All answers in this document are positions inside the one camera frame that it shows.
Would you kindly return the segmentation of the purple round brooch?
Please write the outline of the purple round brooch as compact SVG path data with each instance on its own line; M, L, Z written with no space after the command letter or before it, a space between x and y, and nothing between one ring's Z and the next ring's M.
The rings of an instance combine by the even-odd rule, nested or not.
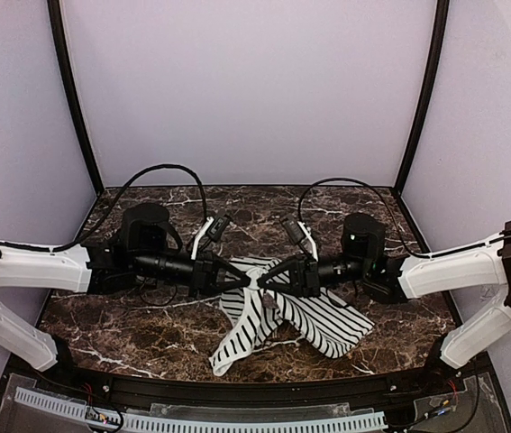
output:
M279 309L279 306L275 299L268 293L264 293L261 298L261 302L266 309Z

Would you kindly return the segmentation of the striped black white garment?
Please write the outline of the striped black white garment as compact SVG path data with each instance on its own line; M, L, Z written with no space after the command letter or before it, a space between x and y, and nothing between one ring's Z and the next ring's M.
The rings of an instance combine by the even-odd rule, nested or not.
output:
M261 298L271 295L279 309L266 309ZM312 347L328 358L349 353L374 328L374 322L328 289L317 298L297 298L273 290L249 286L223 293L220 310L232 324L231 330L209 358L213 374L222 376L232 364L264 346L266 340L287 322Z

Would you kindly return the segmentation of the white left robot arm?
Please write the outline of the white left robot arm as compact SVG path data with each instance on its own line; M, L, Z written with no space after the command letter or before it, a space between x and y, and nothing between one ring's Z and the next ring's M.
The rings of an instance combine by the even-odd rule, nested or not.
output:
M54 247L0 242L0 288L110 295L144 280L184 286L192 296L221 294L251 281L218 255L200 251L198 243L185 252L169 211L157 203L125 210L119 229L102 243ZM0 346L39 372L72 360L62 339L40 331L1 301Z

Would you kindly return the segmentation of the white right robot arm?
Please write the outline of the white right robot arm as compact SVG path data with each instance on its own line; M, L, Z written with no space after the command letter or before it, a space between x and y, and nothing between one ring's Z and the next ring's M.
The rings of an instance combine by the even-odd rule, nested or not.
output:
M436 253L384 253L386 227L374 217L352 213L344 218L341 253L320 257L295 255L263 273L260 288L299 298L318 296L323 287L359 281L381 304L447 290L498 286L489 304L433 345L428 365L462 368L472 357L511 331L511 221L484 240Z

